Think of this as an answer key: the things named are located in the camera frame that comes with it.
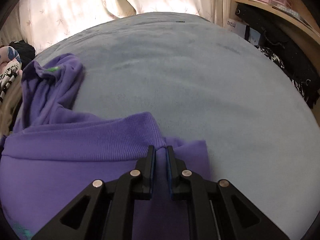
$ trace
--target purple sweatshirt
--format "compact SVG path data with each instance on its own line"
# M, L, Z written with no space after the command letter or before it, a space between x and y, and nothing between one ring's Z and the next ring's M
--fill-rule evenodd
M189 239L186 203L169 199L165 147L172 145L188 169L210 179L205 142L164 138L147 112L103 120L71 111L83 76L72 54L24 69L22 117L0 142L0 199L9 224L30 239L89 183L118 179L154 145L153 198L135 203L133 239Z

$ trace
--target bed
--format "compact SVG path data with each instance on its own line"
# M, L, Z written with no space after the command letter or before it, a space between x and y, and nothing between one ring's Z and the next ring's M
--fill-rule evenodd
M74 111L149 111L165 136L206 140L214 181L230 180L290 239L304 236L320 210L320 129L255 47L201 17L158 12L84 30L36 60L67 52L86 69Z

